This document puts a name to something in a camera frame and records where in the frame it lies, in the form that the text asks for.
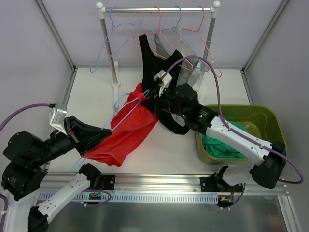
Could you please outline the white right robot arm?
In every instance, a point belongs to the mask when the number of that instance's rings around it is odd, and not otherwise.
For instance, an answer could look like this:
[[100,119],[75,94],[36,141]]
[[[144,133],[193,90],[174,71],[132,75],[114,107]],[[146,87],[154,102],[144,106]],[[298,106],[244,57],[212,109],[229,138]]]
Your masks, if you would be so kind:
[[158,87],[142,105],[156,115],[168,112],[180,116],[189,129],[222,141],[251,161],[222,167],[215,177],[220,191],[249,180],[267,189],[275,188],[286,164],[283,143],[259,139],[231,125],[216,111],[201,105],[188,84],[179,85],[174,91]]

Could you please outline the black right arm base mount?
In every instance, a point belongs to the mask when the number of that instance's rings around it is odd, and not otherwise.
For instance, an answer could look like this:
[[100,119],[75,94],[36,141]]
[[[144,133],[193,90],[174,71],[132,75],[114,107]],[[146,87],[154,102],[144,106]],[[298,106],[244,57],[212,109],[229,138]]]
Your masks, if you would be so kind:
[[218,173],[213,173],[210,176],[203,176],[199,178],[200,189],[202,192],[236,192],[243,191],[243,184],[229,185]]

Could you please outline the green tank top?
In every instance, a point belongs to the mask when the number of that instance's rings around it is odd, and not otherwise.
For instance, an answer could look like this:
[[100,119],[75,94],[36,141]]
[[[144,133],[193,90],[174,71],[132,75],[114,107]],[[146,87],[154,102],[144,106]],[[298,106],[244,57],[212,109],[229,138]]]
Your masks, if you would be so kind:
[[233,147],[208,135],[201,135],[202,145],[206,152],[215,158],[246,159],[247,157]]

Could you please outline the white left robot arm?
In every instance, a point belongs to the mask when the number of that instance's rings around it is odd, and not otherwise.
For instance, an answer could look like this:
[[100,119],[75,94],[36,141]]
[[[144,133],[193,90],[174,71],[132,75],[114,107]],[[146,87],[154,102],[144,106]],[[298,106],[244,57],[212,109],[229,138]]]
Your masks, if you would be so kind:
[[45,232],[74,197],[85,190],[97,190],[101,172],[91,164],[84,164],[68,184],[36,205],[41,182],[48,174],[43,165],[71,150],[86,155],[111,134],[110,129],[85,124],[74,116],[64,118],[62,130],[52,132],[45,141],[27,131],[14,134],[3,152],[10,163],[1,180],[4,212],[0,230]]

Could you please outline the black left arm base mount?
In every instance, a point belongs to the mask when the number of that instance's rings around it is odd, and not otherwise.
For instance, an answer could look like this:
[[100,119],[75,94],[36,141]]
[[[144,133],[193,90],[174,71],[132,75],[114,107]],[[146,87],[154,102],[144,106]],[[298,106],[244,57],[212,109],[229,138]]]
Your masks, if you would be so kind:
[[115,188],[115,175],[102,174],[98,183],[98,190],[113,191]]

